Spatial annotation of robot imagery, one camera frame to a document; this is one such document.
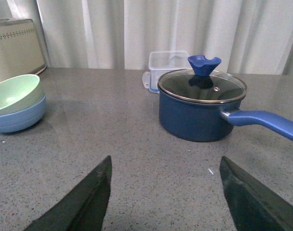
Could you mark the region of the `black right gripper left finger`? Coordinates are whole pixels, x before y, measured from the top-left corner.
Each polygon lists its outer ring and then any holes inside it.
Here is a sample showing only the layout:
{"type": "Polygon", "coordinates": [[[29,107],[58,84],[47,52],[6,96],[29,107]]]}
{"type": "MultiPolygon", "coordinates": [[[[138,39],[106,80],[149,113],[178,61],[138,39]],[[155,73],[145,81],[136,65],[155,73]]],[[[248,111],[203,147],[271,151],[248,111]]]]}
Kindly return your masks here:
{"type": "Polygon", "coordinates": [[[111,192],[112,161],[107,156],[61,201],[26,231],[100,231],[111,192]]]}

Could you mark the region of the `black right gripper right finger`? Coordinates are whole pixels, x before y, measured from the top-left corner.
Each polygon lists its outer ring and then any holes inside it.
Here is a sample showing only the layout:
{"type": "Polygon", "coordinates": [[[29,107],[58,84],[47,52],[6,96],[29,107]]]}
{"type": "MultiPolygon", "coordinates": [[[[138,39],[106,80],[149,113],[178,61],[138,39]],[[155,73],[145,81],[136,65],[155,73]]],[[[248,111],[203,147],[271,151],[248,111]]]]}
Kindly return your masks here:
{"type": "Polygon", "coordinates": [[[239,231],[293,231],[293,206],[229,158],[220,175],[224,196],[239,231]]]}

